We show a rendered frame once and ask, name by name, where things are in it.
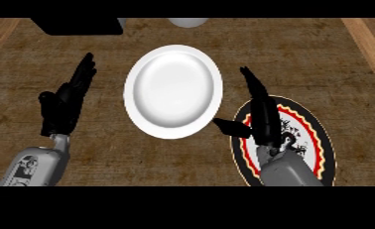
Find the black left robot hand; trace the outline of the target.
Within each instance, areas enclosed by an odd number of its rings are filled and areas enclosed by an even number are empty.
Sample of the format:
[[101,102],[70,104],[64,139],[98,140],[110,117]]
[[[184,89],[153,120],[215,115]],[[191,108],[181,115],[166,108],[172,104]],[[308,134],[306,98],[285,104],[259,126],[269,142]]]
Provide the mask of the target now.
[[74,132],[95,74],[95,55],[88,53],[79,64],[71,81],[63,84],[57,92],[45,91],[40,93],[43,136],[51,137],[54,134],[70,135]]

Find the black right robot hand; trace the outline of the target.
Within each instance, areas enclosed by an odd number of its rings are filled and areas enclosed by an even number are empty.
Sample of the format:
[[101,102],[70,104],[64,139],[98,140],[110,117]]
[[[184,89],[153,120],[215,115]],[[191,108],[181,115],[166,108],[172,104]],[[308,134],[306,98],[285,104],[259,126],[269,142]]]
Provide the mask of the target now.
[[259,146],[278,149],[282,146],[282,123],[281,114],[275,99],[271,97],[268,89],[256,77],[251,70],[243,66],[241,73],[246,77],[251,94],[251,117],[253,123],[244,123],[215,118],[222,133],[238,138],[254,137]]

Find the black red patterned plate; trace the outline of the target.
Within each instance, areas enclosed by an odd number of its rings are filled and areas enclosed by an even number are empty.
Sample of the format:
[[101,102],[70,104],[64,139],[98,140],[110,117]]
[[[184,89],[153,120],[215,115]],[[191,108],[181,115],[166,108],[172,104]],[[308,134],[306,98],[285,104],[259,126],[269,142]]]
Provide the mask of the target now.
[[[325,186],[336,185],[336,152],[325,128],[311,111],[291,99],[275,96],[281,113],[284,148],[296,149]],[[231,138],[234,161],[249,186],[262,186],[262,166],[254,138]]]

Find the white oval plate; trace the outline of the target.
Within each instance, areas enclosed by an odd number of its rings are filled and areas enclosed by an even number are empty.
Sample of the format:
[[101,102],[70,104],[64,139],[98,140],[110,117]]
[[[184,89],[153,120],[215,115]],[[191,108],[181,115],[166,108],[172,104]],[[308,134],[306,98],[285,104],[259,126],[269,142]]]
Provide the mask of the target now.
[[220,69],[198,49],[169,45],[135,63],[123,101],[135,126],[153,137],[182,139],[213,120],[223,99]]

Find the black box appliance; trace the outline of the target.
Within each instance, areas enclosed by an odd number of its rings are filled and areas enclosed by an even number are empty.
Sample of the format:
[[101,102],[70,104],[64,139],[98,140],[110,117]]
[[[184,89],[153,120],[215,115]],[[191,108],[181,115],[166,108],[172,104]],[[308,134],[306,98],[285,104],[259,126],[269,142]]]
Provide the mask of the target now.
[[52,36],[122,35],[122,18],[33,18],[33,22]]

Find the pale grey round object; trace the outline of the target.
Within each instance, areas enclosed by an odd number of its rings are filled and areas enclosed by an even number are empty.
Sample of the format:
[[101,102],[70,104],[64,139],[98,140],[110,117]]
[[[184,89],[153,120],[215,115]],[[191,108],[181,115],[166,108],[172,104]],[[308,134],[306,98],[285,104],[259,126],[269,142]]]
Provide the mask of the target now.
[[170,18],[172,24],[181,28],[200,27],[207,21],[207,18]]

